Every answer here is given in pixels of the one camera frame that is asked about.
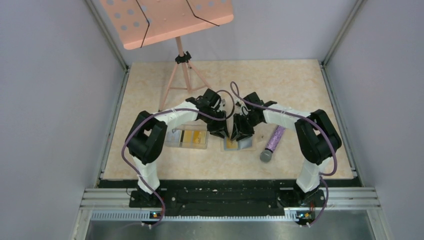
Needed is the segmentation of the yellow credit card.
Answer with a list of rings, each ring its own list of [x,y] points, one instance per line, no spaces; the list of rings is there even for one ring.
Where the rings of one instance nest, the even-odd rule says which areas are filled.
[[[207,145],[208,132],[205,130],[195,130],[193,132],[193,144],[197,148],[204,148]]]
[[[231,141],[230,139],[227,139],[224,144],[224,150],[225,151],[237,151],[239,149],[239,145],[237,141]]]

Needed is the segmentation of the clear plastic card box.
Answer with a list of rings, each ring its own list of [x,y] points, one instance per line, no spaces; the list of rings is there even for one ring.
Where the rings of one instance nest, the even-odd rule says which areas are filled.
[[[164,146],[204,150],[208,146],[208,131],[205,125],[183,124],[166,133]]]

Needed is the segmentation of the purple glitter microphone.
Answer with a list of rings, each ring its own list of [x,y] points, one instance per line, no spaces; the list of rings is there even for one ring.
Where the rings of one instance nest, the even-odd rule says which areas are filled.
[[[267,144],[265,145],[265,148],[259,155],[259,159],[264,162],[268,163],[271,161],[274,152],[277,149],[277,146],[279,145],[284,133],[286,131],[286,128],[283,126],[278,125],[275,130],[273,131],[271,137],[269,138]]]

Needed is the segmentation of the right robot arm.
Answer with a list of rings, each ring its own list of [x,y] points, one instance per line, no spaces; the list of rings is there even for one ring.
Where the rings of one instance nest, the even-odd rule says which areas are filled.
[[[242,108],[233,115],[231,140],[250,138],[259,124],[274,124],[293,130],[297,135],[300,151],[304,157],[302,169],[295,182],[293,200],[299,206],[307,206],[325,176],[325,167],[333,162],[329,176],[337,171],[336,151],[342,140],[328,114],[318,109],[312,112],[298,111],[275,101],[263,102],[256,92],[242,98]]]

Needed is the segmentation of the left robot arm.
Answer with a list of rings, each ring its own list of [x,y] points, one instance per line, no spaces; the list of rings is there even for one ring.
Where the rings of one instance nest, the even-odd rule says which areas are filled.
[[[155,161],[162,152],[167,132],[198,120],[206,124],[212,136],[229,137],[223,100],[209,88],[203,95],[189,97],[173,108],[156,113],[141,111],[137,115],[122,149],[128,150],[134,159],[135,164],[131,168],[137,173],[141,200],[147,206],[154,207],[160,202],[161,194],[157,191],[160,181]]]

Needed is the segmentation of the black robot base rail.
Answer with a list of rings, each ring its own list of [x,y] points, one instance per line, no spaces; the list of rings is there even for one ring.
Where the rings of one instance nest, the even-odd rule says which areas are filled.
[[[318,210],[325,193],[304,193],[294,180],[162,180],[159,196],[131,192],[129,207],[165,207],[167,217],[274,217],[289,208]]]

